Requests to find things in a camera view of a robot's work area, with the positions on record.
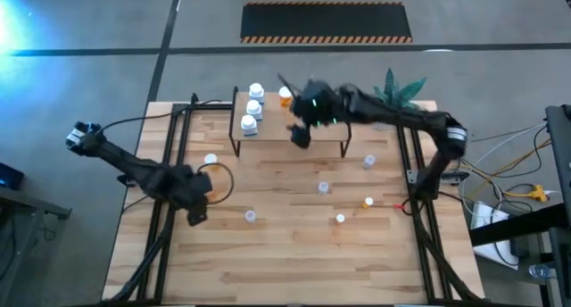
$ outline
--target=white bottle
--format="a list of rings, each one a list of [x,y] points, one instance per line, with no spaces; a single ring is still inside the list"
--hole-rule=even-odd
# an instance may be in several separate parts
[[[258,134],[258,126],[256,119],[252,115],[244,115],[242,117],[242,131],[245,137],[250,137]]]
[[[250,85],[250,99],[258,101],[260,104],[264,104],[264,89],[258,83],[253,83]]]
[[[365,202],[362,204],[362,206],[363,208],[367,209],[368,207],[372,206],[374,202],[375,201],[373,201],[373,198],[368,196],[365,198]]]
[[[335,220],[337,220],[338,224],[342,224],[345,222],[345,216],[342,215],[341,213],[337,214],[337,216],[335,217]]]
[[[261,120],[261,105],[256,100],[248,101],[246,105],[246,113],[252,115],[254,119]]]
[[[212,164],[218,162],[218,156],[214,153],[208,153],[204,156],[204,164]]]

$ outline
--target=power strip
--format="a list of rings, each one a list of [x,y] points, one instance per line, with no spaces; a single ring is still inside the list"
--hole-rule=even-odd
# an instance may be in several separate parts
[[[509,218],[509,215],[506,212],[499,210],[495,210],[493,212],[493,217],[490,217],[492,210],[493,208],[489,205],[486,205],[485,203],[474,203],[474,208],[472,209],[474,214],[472,215],[470,228],[480,228],[490,224],[491,221],[497,222]],[[473,248],[474,253],[491,261],[495,261],[499,264],[510,267],[513,270],[517,270],[519,258],[511,254],[509,240],[497,242],[496,245],[498,246],[498,251],[501,253],[501,257],[498,255],[498,252],[496,251],[496,248],[493,246],[493,244],[476,246]],[[510,264],[514,264],[515,266],[505,263],[501,258]]]

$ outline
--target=white cable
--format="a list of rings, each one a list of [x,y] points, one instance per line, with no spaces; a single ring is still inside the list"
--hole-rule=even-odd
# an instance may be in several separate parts
[[[476,163],[474,163],[474,166],[476,166],[479,162],[481,162],[483,159],[485,159],[485,158],[486,158],[488,155],[490,155],[493,151],[497,150],[497,149],[500,148],[502,145],[505,145],[506,143],[508,143],[508,142],[511,141],[512,139],[514,139],[514,138],[516,138],[516,137],[520,137],[520,136],[524,135],[525,133],[527,133],[527,132],[529,132],[529,131],[531,131],[531,130],[544,127],[545,125],[546,125],[545,123],[536,125],[536,126],[534,126],[534,127],[532,127],[532,128],[529,128],[529,129],[526,129],[526,130],[524,130],[524,131],[521,131],[521,132],[517,133],[515,136],[512,136],[512,137],[509,137],[509,138],[505,139],[503,142],[499,143],[498,145],[496,145],[495,147],[493,147],[490,151],[488,151],[488,152],[486,152],[484,155],[482,155],[482,157],[480,157],[480,159],[479,159],[478,161],[476,161]],[[469,168],[468,170],[464,170],[464,171],[467,172],[467,173],[472,173],[472,168]],[[496,208],[496,210],[499,210],[499,209],[501,208],[501,201],[503,200],[503,195],[502,195],[502,192],[501,192],[500,188],[499,188],[498,186],[496,186],[491,180],[490,180],[490,182],[492,183],[493,187],[496,188],[496,191],[498,191],[498,194],[500,195],[500,205],[498,206],[498,208]],[[464,208],[466,208],[466,210],[467,210],[468,212],[470,212],[470,214],[471,214],[472,216],[475,216],[476,214],[473,213],[473,212],[468,208],[468,206],[466,205],[466,198],[464,197],[464,194],[465,194],[465,193],[464,193],[464,191],[465,191],[465,186],[466,186],[466,180],[463,180],[463,181],[460,183],[460,199],[462,199],[462,204],[464,205]],[[477,218],[490,219],[493,215],[495,215],[495,213],[494,213],[494,214],[490,214],[490,215],[488,215],[488,216],[486,216],[486,217],[485,217],[485,216],[478,216],[478,215],[476,215],[476,216],[477,216]]]
[[[481,162],[483,159],[485,159],[485,158],[486,158],[488,155],[490,155],[493,151],[497,150],[500,146],[505,145],[506,143],[508,143],[508,142],[511,141],[512,139],[514,139],[514,138],[516,138],[516,137],[519,137],[519,136],[522,136],[522,135],[524,135],[525,133],[527,133],[527,132],[529,132],[529,131],[531,131],[531,130],[533,130],[533,129],[537,129],[537,128],[544,127],[544,126],[545,126],[545,123],[542,123],[542,124],[540,124],[540,125],[536,125],[536,126],[530,128],[530,129],[526,129],[525,131],[522,131],[522,132],[517,133],[517,134],[516,134],[515,136],[513,136],[513,137],[510,137],[510,138],[506,139],[505,141],[503,141],[503,142],[499,143],[498,145],[496,145],[492,150],[490,150],[490,151],[488,151],[486,154],[482,155],[482,157],[480,158],[480,160],[478,160],[478,161],[476,161],[476,163],[474,163],[474,166],[478,165],[479,162]]]

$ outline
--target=orange striped border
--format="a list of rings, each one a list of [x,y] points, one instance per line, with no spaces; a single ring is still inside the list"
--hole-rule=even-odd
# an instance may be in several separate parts
[[[269,36],[242,37],[243,44],[410,44],[408,36]]]
[[[324,1],[286,1],[286,2],[247,2],[244,5],[254,5],[254,4],[402,4],[402,2],[355,2],[355,1],[345,1],[345,2],[324,2]]]

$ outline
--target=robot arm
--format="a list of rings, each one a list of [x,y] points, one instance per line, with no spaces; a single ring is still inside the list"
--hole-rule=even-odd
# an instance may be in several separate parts
[[[428,112],[402,109],[384,103],[380,98],[360,91],[354,85],[343,85],[332,89],[324,81],[310,80],[300,91],[278,75],[286,87],[294,94],[290,111],[302,119],[304,127],[293,126],[292,142],[300,147],[310,143],[310,127],[339,122],[368,124],[383,122],[422,130],[434,140],[438,152],[430,164],[417,175],[412,188],[411,201],[431,201],[438,197],[440,178],[452,160],[457,160],[466,151],[467,132],[447,112]],[[462,282],[443,254],[432,242],[419,216],[413,216],[419,225],[417,237],[436,259],[462,299],[480,300]]]
[[[193,172],[188,165],[170,166],[148,159],[139,159],[107,141],[101,126],[77,122],[68,135],[65,145],[73,153],[98,157],[135,180],[141,189],[155,200],[170,201],[177,209],[188,211],[191,226],[205,221],[208,199],[212,190],[207,174]]]

